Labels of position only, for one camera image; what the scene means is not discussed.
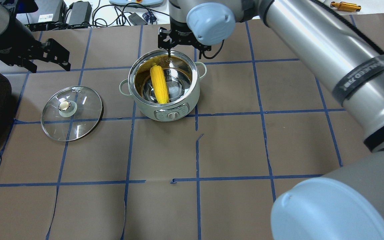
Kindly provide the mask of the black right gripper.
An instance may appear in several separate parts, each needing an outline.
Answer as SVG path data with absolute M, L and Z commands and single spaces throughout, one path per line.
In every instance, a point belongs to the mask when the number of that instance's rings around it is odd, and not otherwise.
M 172 57 L 172 48 L 177 45 L 193 46 L 199 51 L 210 51 L 212 47 L 197 40 L 192 32 L 182 32 L 178 29 L 168 30 L 160 27 L 158 31 L 158 48 L 167 51 L 167 57 Z

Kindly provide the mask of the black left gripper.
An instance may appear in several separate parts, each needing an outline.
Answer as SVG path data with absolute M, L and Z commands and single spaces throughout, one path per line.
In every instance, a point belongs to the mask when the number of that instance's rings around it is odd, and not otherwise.
M 52 62 L 70 71 L 69 57 L 70 52 L 53 38 L 45 43 L 34 40 L 31 45 L 0 50 L 0 61 L 8 66 L 23 67 L 30 72 L 36 72 L 38 68 L 33 60 Z

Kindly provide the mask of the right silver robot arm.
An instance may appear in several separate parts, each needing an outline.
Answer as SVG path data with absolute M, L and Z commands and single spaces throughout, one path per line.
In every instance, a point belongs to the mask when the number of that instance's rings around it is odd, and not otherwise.
M 318 0 L 171 0 L 172 27 L 204 50 L 259 15 L 364 129 L 371 154 L 275 200 L 275 240 L 384 240 L 384 51 Z

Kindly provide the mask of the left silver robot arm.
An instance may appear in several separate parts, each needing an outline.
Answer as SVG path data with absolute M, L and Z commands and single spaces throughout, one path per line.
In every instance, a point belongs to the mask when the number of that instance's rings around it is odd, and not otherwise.
M 34 0 L 0 0 L 0 61 L 8 66 L 24 67 L 36 73 L 33 60 L 58 64 L 70 71 L 70 52 L 55 39 L 40 42 L 21 23 L 18 14 L 34 13 L 39 7 Z

